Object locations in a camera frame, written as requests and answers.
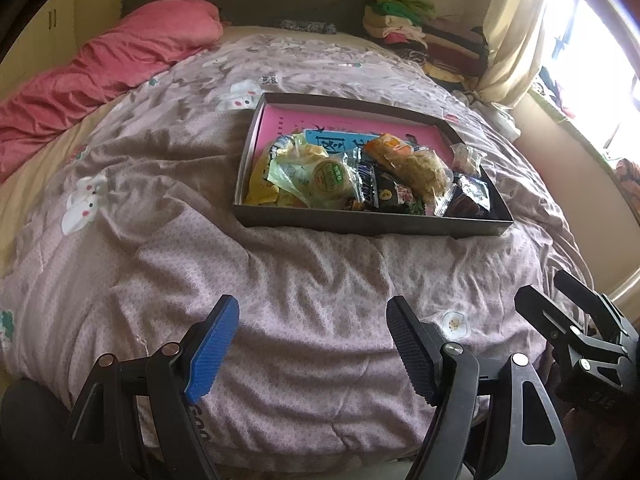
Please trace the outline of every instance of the food wrapper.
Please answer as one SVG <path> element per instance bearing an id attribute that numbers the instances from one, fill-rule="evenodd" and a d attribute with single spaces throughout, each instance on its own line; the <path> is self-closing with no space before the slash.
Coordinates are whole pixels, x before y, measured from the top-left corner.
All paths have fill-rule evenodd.
<path id="1" fill-rule="evenodd" d="M 411 187 L 427 206 L 436 206 L 452 183 L 452 171 L 431 148 L 414 147 L 391 134 L 383 134 L 370 140 L 363 149 Z"/>
<path id="2" fill-rule="evenodd" d="M 247 205 L 272 204 L 278 200 L 278 187 L 267 180 L 271 161 L 278 155 L 288 153 L 293 149 L 291 136 L 279 136 L 265 147 L 255 163 L 254 170 L 249 177 L 249 192 L 244 203 Z"/>
<path id="3" fill-rule="evenodd" d="M 451 167 L 453 171 L 462 173 L 474 178 L 481 178 L 480 164 L 486 157 L 485 152 L 481 152 L 476 148 L 467 146 L 466 144 L 454 144 L 451 147 L 453 152 L 453 163 Z"/>
<path id="4" fill-rule="evenodd" d="M 278 193 L 276 207 L 299 207 L 302 209 L 306 209 L 306 204 L 293 193 L 281 189 Z"/>
<path id="5" fill-rule="evenodd" d="M 486 219 L 491 214 L 489 188 L 482 180 L 454 173 L 453 197 L 445 216 Z"/>
<path id="6" fill-rule="evenodd" d="M 345 209 L 351 211 L 376 211 L 378 209 L 378 186 L 373 164 L 358 164 L 358 182 L 360 192 L 347 201 Z"/>
<path id="7" fill-rule="evenodd" d="M 375 169 L 376 187 L 378 191 L 378 207 L 376 211 L 384 213 L 401 213 L 424 216 L 424 203 L 415 196 L 412 189 L 386 171 Z"/>
<path id="8" fill-rule="evenodd" d="M 363 202 L 359 161 L 359 148 L 328 156 L 324 148 L 307 143 L 300 134 L 294 136 L 290 152 L 271 161 L 268 180 L 309 208 L 343 209 L 352 198 Z"/>
<path id="9" fill-rule="evenodd" d="M 409 155 L 414 150 L 409 143 L 391 134 L 382 134 L 370 140 L 362 149 L 380 166 L 391 172 L 394 170 L 394 167 L 389 162 L 388 157 Z"/>

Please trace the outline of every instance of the cabinet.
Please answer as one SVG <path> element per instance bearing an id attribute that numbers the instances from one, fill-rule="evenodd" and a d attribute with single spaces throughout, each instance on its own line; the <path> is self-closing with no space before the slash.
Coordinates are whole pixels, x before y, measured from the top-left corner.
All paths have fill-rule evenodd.
<path id="1" fill-rule="evenodd" d="M 76 46 L 76 0 L 48 0 L 0 63 L 0 100 L 43 70 L 68 63 Z"/>

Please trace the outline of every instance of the curtain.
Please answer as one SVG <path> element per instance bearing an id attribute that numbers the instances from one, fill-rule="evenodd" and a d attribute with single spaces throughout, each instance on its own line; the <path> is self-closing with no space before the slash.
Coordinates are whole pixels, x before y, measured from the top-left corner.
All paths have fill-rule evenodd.
<path id="1" fill-rule="evenodd" d="M 484 19 L 489 66 L 478 84 L 484 102 L 514 107 L 542 66 L 545 0 L 491 0 Z"/>

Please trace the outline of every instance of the pink pillow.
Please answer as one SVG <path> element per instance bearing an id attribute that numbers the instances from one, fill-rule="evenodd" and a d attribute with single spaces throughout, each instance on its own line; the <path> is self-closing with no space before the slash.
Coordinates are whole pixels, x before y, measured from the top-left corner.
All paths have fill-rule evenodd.
<path id="1" fill-rule="evenodd" d="M 67 66 L 32 78 L 0 103 L 0 183 L 97 107 L 220 37 L 222 24 L 213 4 L 161 0 L 88 41 Z"/>

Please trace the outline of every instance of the window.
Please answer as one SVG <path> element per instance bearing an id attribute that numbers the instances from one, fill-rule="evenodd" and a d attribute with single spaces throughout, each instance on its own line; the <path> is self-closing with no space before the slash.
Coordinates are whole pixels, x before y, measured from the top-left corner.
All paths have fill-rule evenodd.
<path id="1" fill-rule="evenodd" d="M 547 0 L 544 26 L 556 104 L 612 165 L 640 162 L 640 84 L 613 35 L 583 0 Z"/>

